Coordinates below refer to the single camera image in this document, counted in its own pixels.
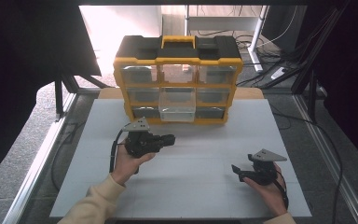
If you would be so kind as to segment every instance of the white board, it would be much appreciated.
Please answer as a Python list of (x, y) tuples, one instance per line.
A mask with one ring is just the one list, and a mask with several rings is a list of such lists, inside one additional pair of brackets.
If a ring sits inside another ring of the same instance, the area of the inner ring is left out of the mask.
[[(63, 217), (90, 185), (103, 181), (118, 131), (130, 121), (123, 100), (95, 100), (51, 217)], [(164, 147), (126, 183), (114, 218), (211, 219), (270, 217), (253, 189), (232, 173), (231, 164), (253, 170), (247, 154), (262, 148), (282, 155), (289, 212), (310, 217), (310, 210), (267, 100), (235, 100), (224, 125), (150, 125), (152, 134), (174, 134)]]

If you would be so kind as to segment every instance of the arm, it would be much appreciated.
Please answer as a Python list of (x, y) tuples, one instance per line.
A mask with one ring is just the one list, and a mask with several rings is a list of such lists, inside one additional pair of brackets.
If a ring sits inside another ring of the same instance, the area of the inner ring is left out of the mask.
[(149, 153), (135, 159), (123, 145), (118, 145), (115, 170), (104, 182), (90, 187), (87, 196), (77, 202), (59, 224), (104, 223), (114, 214), (117, 198), (124, 191), (125, 182), (142, 163), (150, 161), (154, 156), (155, 153)]
[[(278, 183), (283, 188), (286, 188), (283, 177), (281, 175), (281, 168), (277, 164), (275, 164), (275, 168), (278, 171)], [(261, 186), (248, 177), (245, 177), (243, 181), (260, 194), (272, 215), (275, 216), (275, 218), (264, 222), (265, 224), (296, 224), (284, 206), (281, 192), (274, 184)]]

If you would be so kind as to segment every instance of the human hand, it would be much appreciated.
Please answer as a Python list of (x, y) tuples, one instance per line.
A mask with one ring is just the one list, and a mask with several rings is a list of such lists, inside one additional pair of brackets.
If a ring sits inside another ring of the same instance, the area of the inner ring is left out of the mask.
[(115, 170), (111, 173), (111, 176), (119, 185), (124, 186), (127, 180), (135, 174), (139, 166), (142, 163), (153, 159), (156, 156), (156, 153), (147, 153), (139, 159), (133, 158), (133, 156), (127, 153), (127, 150), (122, 143), (117, 145)]
[[(274, 165), (275, 169), (279, 172), (277, 181), (284, 189), (286, 189), (283, 177), (281, 175), (281, 168), (275, 162)], [(287, 213), (286, 207), (284, 206), (282, 193), (275, 186), (275, 184), (271, 183), (266, 186), (261, 186), (248, 177), (245, 177), (243, 181), (248, 184), (252, 189), (255, 189), (261, 195), (264, 203), (269, 208), (269, 211), (271, 211), (275, 217)]]

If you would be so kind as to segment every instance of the yellow handle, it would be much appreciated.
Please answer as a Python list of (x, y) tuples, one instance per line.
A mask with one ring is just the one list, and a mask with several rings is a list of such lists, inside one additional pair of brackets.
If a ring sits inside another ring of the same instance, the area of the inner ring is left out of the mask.
[(193, 49), (196, 47), (196, 38), (192, 35), (164, 35), (162, 37), (161, 48), (164, 48), (165, 42), (191, 42), (193, 44)]

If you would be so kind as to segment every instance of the yellow storage organizer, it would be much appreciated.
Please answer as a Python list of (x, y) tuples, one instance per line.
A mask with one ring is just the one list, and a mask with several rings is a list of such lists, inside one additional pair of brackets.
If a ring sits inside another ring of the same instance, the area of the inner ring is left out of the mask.
[(114, 76), (131, 121), (225, 123), (242, 70), (232, 36), (126, 35)]

